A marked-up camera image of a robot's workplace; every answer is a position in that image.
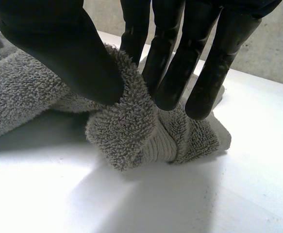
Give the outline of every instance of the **gray towel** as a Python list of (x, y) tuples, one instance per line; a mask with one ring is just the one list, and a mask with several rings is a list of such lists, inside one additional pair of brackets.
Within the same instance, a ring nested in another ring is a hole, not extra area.
[(25, 52), (14, 48), (16, 52), (9, 49), (10, 55), (2, 54), (7, 42), (1, 36), (0, 40), (0, 136), (47, 109), (92, 112), (86, 138), (120, 171), (150, 162), (189, 162), (230, 146), (229, 132), (212, 113), (205, 120), (191, 120), (185, 115), (184, 101), (173, 111), (159, 110), (136, 65), (116, 48), (106, 45), (125, 90), (119, 103), (103, 106), (71, 92), (57, 75)]

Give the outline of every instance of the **concrete wall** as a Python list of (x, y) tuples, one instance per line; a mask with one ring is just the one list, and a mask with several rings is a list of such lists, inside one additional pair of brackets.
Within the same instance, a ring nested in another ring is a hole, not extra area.
[[(84, 8), (98, 30), (122, 35), (124, 22), (119, 0), (85, 0)], [(154, 35), (153, 12), (147, 43)], [(215, 29), (202, 55), (207, 58)], [(283, 83), (283, 2), (268, 16), (243, 45), (236, 57), (233, 69)]]

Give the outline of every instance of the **crumpled towel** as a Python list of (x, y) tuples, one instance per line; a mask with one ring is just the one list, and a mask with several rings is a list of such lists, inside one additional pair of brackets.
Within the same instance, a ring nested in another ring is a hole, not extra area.
[(227, 150), (231, 135), (211, 113), (194, 121), (184, 101), (170, 112), (151, 100), (131, 59), (106, 45), (125, 82), (123, 97), (104, 106), (71, 92), (60, 78), (0, 35), (0, 136), (47, 109), (92, 112), (86, 138), (115, 169), (125, 171), (150, 162), (180, 164)]

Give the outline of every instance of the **fingertip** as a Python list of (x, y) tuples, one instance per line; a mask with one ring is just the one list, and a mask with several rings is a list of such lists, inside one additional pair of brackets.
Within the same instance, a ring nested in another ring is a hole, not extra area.
[(212, 104), (204, 103), (199, 99), (193, 99), (191, 96), (185, 104), (185, 113), (193, 120), (204, 120), (210, 114)]

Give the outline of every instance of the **white surface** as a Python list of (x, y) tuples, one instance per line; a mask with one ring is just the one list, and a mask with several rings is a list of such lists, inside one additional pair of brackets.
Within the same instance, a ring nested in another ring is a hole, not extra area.
[(224, 85), (232, 145), (217, 158), (121, 174), (86, 142), (86, 117), (54, 112), (1, 137), (0, 232), (283, 233), (283, 84), (230, 70)]

